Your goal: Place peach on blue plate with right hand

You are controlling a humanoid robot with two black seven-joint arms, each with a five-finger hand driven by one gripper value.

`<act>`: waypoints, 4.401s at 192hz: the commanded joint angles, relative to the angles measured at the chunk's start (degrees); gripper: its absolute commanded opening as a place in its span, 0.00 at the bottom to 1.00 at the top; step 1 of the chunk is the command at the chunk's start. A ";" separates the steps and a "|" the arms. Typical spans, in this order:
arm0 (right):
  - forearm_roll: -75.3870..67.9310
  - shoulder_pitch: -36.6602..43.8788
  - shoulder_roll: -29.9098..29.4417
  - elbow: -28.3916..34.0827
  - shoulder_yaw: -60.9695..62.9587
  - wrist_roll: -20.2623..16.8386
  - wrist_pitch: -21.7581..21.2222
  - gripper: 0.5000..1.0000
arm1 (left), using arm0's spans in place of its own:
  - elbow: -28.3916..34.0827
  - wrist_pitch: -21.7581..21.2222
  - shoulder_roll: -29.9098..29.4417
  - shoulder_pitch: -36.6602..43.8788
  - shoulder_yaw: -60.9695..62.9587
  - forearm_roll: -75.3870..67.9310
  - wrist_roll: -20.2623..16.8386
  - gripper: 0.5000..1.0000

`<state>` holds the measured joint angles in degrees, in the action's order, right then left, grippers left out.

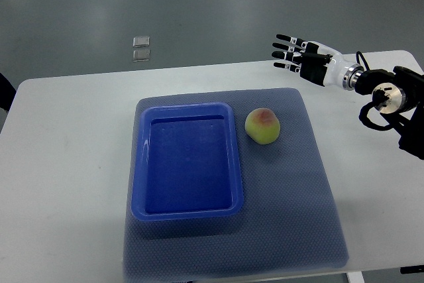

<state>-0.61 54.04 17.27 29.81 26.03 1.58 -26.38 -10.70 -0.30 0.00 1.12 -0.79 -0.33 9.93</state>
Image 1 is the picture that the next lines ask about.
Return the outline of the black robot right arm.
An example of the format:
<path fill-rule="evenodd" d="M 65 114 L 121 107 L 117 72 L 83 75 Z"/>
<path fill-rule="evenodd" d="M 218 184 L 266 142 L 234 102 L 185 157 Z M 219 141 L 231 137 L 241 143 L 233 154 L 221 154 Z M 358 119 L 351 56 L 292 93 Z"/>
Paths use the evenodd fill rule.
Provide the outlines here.
<path fill-rule="evenodd" d="M 396 66 L 392 72 L 359 67 L 343 77 L 343 87 L 370 95 L 360 122 L 375 131 L 395 130 L 399 148 L 423 159 L 423 76 Z"/>

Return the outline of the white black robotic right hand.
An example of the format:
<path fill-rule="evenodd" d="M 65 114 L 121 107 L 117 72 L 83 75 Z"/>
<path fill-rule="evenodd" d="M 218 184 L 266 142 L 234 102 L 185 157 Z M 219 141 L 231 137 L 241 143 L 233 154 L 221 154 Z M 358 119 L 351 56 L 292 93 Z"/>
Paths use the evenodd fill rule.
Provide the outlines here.
<path fill-rule="evenodd" d="M 297 74 L 304 80 L 319 86 L 337 85 L 350 90 L 349 79 L 356 65 L 343 55 L 319 42 L 277 34 L 274 66 Z"/>

